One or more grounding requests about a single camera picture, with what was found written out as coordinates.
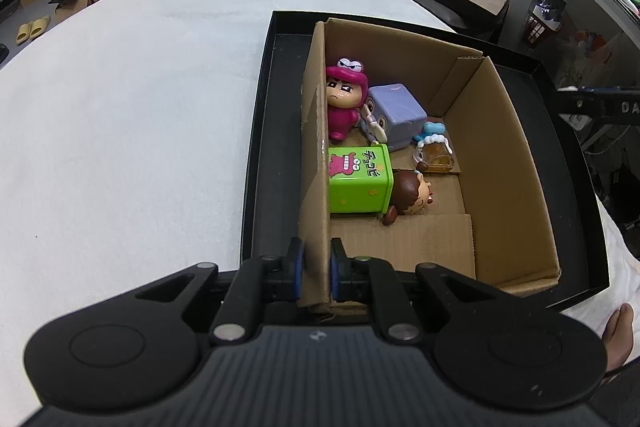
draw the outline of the blue toy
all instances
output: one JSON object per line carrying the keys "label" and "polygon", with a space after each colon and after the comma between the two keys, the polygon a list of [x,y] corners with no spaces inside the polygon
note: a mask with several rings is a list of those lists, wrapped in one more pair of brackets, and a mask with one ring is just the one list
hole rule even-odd
{"label": "blue toy", "polygon": [[445,134],[446,128],[443,123],[425,122],[422,126],[422,132],[414,136],[414,141],[419,142],[432,134]]}
{"label": "blue toy", "polygon": [[[364,105],[384,130],[389,152],[407,147],[427,120],[423,108],[402,84],[370,87]],[[370,141],[377,140],[364,119],[360,120],[360,129]]]}

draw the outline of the toy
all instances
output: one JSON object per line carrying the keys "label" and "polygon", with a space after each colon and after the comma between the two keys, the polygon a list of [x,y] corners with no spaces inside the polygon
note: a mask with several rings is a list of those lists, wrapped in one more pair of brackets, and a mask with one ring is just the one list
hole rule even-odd
{"label": "toy", "polygon": [[[427,120],[423,108],[402,84],[371,87],[365,106],[385,132],[389,152],[407,147]],[[367,121],[360,122],[360,129],[369,141],[380,141],[367,128]]]}
{"label": "toy", "polygon": [[394,171],[394,184],[391,199],[382,224],[391,225],[398,218],[398,214],[415,214],[422,210],[425,204],[433,203],[431,184],[425,181],[418,171],[405,169]]}
{"label": "toy", "polygon": [[386,212],[394,177],[384,144],[329,147],[329,211]]}
{"label": "toy", "polygon": [[445,132],[447,132],[447,129],[443,123],[425,122],[422,124],[422,131],[414,136],[414,141],[419,142],[432,134],[445,134]]}
{"label": "toy", "polygon": [[449,140],[443,134],[430,134],[415,146],[414,160],[421,172],[449,172],[456,161]]}
{"label": "toy", "polygon": [[344,140],[358,123],[358,108],[367,98],[367,87],[369,81],[357,60],[341,58],[337,66],[326,68],[327,122],[331,140]]}

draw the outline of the cardboard box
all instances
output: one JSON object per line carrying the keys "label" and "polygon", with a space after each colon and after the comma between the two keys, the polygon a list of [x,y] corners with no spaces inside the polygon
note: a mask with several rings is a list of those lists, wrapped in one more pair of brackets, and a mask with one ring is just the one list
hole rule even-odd
{"label": "cardboard box", "polygon": [[63,20],[68,19],[73,14],[85,9],[87,6],[91,6],[99,0],[65,0],[61,1],[56,7],[54,18],[56,23],[61,23]]}
{"label": "cardboard box", "polygon": [[[370,214],[329,214],[324,68],[341,57],[363,62],[370,86],[400,82],[429,116],[441,117],[460,166],[460,174],[426,176],[434,203],[389,227]],[[405,153],[391,154],[395,168],[412,167]],[[347,20],[317,23],[302,86],[301,202],[301,305],[331,304],[331,237],[342,239],[350,257],[380,257],[404,271],[432,261],[514,295],[558,283],[527,139],[491,59],[471,48]]]}

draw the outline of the black shallow box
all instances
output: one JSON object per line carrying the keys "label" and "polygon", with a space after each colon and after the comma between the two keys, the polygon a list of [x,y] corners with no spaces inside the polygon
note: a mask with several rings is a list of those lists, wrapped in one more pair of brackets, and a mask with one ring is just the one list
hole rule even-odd
{"label": "black shallow box", "polygon": [[494,44],[426,26],[316,12],[274,12],[256,93],[242,218],[242,259],[284,255],[298,234],[300,87],[314,25],[329,17],[414,32],[490,56],[529,141],[545,193],[562,270],[554,288],[527,297],[565,309],[609,286],[600,213],[582,151],[548,108],[553,85],[540,62]]}

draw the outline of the purple cube toy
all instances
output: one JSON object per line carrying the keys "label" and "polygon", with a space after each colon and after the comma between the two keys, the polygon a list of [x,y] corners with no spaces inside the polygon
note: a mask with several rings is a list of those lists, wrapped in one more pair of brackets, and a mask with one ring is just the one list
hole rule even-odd
{"label": "purple cube toy", "polygon": [[[369,87],[365,104],[386,133],[389,152],[407,147],[427,121],[427,114],[402,84]],[[370,141],[375,136],[364,120],[360,128]]]}

